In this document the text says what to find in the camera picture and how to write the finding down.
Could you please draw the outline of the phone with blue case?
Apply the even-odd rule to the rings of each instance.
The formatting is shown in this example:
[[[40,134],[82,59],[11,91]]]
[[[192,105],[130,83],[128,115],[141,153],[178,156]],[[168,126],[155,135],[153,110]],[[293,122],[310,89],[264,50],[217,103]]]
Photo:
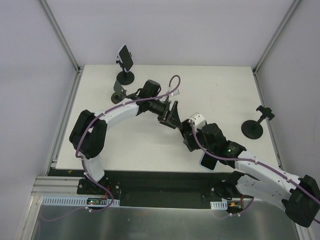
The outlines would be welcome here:
[[[210,155],[208,155],[207,153],[204,153],[202,155],[202,158],[200,160],[200,166],[209,170],[209,171],[213,171],[217,165],[218,160]]]

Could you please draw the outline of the phone stand with wooden base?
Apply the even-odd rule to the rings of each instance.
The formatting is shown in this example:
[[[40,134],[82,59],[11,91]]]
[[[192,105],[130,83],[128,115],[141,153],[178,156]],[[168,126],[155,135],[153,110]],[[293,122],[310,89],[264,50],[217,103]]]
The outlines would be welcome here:
[[[123,86],[119,83],[118,80],[115,81],[114,85],[113,85],[113,90],[114,93],[111,95],[111,102],[113,104],[118,104],[120,103],[122,100],[124,100],[124,98],[127,97],[127,91],[123,88]]]

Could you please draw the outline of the black clamp phone stand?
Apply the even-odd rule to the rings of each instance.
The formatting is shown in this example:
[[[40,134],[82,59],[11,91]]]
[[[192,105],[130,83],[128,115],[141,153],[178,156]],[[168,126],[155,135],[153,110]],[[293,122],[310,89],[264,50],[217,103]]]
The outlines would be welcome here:
[[[129,60],[121,60],[118,56],[116,63],[121,67],[121,72],[117,74],[116,80],[124,86],[132,84],[135,79],[134,74],[130,71],[134,65],[133,60],[131,58]]]

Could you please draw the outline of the black round-base phone stand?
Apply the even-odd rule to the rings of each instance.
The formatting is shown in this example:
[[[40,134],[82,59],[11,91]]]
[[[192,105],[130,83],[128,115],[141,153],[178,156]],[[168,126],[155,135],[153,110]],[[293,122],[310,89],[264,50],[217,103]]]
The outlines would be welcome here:
[[[262,105],[258,106],[256,108],[257,112],[261,113],[261,116],[258,120],[246,120],[241,125],[241,132],[243,135],[251,140],[257,140],[259,139],[263,133],[263,127],[261,125],[261,122],[268,118],[268,120],[272,120],[275,115],[272,113],[271,108],[264,107]]]

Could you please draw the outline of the phone with lilac case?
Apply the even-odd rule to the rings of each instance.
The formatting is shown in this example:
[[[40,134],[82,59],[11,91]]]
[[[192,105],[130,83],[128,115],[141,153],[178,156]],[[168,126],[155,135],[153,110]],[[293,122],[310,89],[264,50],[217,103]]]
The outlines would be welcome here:
[[[126,44],[124,44],[118,51],[118,60],[123,70],[127,73],[133,67],[133,58]]]

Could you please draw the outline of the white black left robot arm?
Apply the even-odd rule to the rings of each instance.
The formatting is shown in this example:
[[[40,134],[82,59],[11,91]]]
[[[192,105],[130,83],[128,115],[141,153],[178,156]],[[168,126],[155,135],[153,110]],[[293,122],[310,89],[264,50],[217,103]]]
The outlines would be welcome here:
[[[105,173],[99,154],[104,148],[107,131],[115,125],[147,111],[157,115],[160,124],[172,129],[181,129],[178,102],[171,102],[179,94],[179,87],[168,87],[160,94],[161,85],[147,80],[142,88],[124,97],[117,105],[102,112],[83,110],[71,131],[69,141],[75,149],[75,156],[82,162],[85,176],[90,179],[88,188],[99,195],[105,191]]]

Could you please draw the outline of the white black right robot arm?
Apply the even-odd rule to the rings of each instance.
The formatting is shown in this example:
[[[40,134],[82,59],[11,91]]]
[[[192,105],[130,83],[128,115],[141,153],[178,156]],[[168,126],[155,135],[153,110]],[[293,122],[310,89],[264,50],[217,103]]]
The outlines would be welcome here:
[[[213,171],[221,163],[234,170],[222,185],[221,197],[251,196],[281,209],[302,227],[316,222],[320,188],[313,177],[300,177],[269,165],[244,146],[226,140],[217,124],[199,117],[184,120],[180,133],[191,152],[203,151],[203,168]]]

